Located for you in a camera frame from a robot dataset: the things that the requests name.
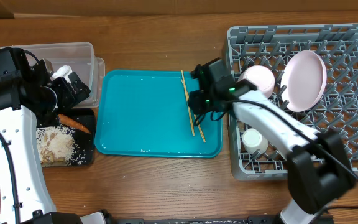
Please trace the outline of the wooden chopstick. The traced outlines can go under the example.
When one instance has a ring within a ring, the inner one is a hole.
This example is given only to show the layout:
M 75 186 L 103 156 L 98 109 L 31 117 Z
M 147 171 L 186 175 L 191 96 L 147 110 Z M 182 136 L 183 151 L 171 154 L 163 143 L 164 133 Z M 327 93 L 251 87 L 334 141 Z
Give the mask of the wooden chopstick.
M 185 92 L 185 99 L 186 99 L 186 104 L 187 104 L 189 96 L 188 96 L 188 91 L 187 91 L 187 88 L 186 88 L 185 76 L 184 76 L 183 70 L 181 70 L 181 82 L 182 82 L 183 89 L 184 89 L 184 92 Z M 189 116 L 189 121 L 190 121 L 190 126 L 191 126 L 191 133 L 192 133 L 193 136 L 195 136 L 192 113 L 191 113 L 191 109 L 188 106 L 188 104 L 187 104 L 187 109 L 188 109 L 188 116 Z
M 194 122 L 195 119 L 198 118 L 198 117 L 197 117 L 197 115 L 195 115 L 195 114 L 193 114 L 193 113 L 192 113 L 192 116 L 193 116 L 193 122 Z M 201 138 L 202 138 L 203 142 L 206 143 L 206 139 L 205 139 L 205 137 L 204 137 L 204 133 L 203 133 L 203 130 L 202 130 L 202 128 L 201 128 L 200 125 L 198 126 L 198 130 L 199 130 L 199 132 L 200 132 L 200 135 L 201 135 Z

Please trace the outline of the white cup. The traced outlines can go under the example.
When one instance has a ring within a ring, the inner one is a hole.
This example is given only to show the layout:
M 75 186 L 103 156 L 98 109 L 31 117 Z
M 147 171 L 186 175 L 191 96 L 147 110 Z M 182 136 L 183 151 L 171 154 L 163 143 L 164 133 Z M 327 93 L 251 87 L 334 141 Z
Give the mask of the white cup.
M 269 147 L 269 142 L 254 128 L 244 131 L 242 134 L 242 143 L 244 149 L 249 154 L 253 154 L 257 151 L 264 153 Z

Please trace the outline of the small white plate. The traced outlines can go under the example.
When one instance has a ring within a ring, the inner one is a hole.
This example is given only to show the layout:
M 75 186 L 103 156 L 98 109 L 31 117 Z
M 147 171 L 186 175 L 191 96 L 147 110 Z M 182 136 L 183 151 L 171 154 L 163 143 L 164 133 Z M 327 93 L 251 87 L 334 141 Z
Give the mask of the small white plate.
M 238 78 L 238 81 L 246 79 L 252 82 L 266 98 L 269 98 L 274 90 L 275 77 L 271 70 L 265 66 L 253 65 L 247 68 Z

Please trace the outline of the large white plate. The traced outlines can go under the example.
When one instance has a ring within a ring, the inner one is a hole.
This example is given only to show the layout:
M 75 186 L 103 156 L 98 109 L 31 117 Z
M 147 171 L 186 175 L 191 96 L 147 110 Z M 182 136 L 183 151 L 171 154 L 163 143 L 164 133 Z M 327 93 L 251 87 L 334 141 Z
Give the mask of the large white plate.
M 327 70 L 322 58 L 314 51 L 295 54 L 287 63 L 281 78 L 282 100 L 293 112 L 312 108 L 321 99 L 327 81 Z

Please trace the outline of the orange carrot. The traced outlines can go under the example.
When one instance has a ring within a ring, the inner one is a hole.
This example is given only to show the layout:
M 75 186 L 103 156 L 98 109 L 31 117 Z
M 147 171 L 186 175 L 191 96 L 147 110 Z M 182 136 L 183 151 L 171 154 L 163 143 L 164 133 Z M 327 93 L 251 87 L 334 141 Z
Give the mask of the orange carrot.
M 80 131 L 83 131 L 84 133 L 90 134 L 91 132 L 89 131 L 88 128 L 86 128 L 84 125 L 80 124 L 79 122 L 65 116 L 64 114 L 60 114 L 58 115 L 59 121 L 61 124 L 64 124 L 66 126 L 69 126 L 71 128 L 75 128 L 78 129 Z

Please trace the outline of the white tissue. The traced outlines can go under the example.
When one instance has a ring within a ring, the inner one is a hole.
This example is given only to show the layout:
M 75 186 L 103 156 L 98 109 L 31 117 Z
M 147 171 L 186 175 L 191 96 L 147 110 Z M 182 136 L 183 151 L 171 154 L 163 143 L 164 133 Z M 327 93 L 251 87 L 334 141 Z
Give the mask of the white tissue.
M 71 73 L 73 73 L 71 67 L 69 65 L 64 65 L 60 67 L 56 72 L 54 72 L 50 79 L 51 81 L 54 81 L 58 77 L 63 77 L 68 83 L 71 83 L 68 77 Z

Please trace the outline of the peanut shells and rice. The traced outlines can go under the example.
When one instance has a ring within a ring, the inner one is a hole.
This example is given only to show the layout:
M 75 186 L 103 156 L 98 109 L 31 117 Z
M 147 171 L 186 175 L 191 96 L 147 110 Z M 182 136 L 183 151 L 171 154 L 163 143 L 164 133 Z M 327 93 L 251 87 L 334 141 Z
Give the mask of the peanut shells and rice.
M 42 167 L 75 166 L 86 162 L 91 134 L 65 125 L 36 129 L 39 159 Z

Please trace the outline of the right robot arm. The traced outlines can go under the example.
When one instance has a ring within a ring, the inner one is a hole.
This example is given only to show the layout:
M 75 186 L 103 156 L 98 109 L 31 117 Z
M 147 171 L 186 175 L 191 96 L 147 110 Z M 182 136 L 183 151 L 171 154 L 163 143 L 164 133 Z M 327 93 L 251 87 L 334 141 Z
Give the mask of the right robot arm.
M 258 130 L 286 159 L 292 200 L 275 223 L 313 223 L 355 185 L 356 176 L 337 132 L 321 133 L 304 125 L 247 80 L 202 84 L 190 92 L 188 106 L 197 115 L 232 114 Z

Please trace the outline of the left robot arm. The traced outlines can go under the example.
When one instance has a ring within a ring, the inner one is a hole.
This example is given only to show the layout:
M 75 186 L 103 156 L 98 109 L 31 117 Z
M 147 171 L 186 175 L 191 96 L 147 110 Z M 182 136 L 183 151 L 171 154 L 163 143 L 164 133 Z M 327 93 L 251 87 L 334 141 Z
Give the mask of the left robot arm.
M 37 151 L 37 119 L 22 105 L 0 110 L 0 223 L 81 223 L 57 212 Z

